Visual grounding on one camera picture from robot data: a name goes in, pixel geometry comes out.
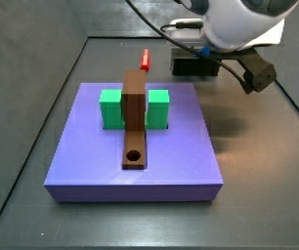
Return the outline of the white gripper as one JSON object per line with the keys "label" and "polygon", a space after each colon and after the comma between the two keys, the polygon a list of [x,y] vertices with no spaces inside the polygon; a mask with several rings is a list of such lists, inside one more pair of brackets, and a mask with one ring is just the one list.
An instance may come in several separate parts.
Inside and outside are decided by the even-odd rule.
{"label": "white gripper", "polygon": [[190,47],[215,50],[211,24],[207,18],[176,19],[168,27],[168,36]]}

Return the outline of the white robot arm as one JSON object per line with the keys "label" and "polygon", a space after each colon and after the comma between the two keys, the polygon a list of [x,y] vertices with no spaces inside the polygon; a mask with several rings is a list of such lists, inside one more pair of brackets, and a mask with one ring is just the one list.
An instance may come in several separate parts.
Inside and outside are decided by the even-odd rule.
{"label": "white robot arm", "polygon": [[176,0],[195,19],[178,19],[167,35],[184,45],[231,53],[281,42],[299,0]]}

